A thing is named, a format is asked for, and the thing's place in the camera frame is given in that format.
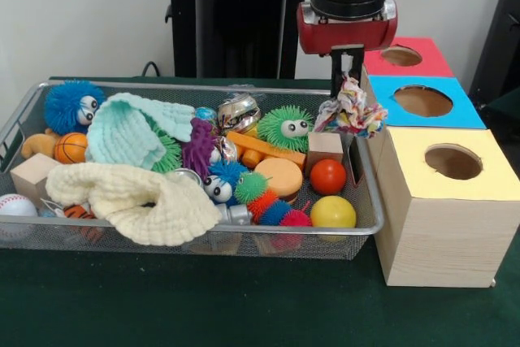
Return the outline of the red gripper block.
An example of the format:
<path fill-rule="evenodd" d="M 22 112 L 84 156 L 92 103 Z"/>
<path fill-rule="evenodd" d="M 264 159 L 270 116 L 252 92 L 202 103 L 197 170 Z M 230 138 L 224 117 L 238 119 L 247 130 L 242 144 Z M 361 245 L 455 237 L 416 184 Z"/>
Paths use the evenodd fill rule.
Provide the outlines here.
<path fill-rule="evenodd" d="M 317 14 L 309 2 L 297 8 L 299 42 L 306 54 L 330 55 L 331 97 L 339 94 L 343 81 L 342 56 L 349 49 L 352 57 L 349 76 L 360 80 L 365 51 L 390 46 L 397 32 L 397 4 L 385 0 L 376 15 L 361 20 L 334 20 Z"/>

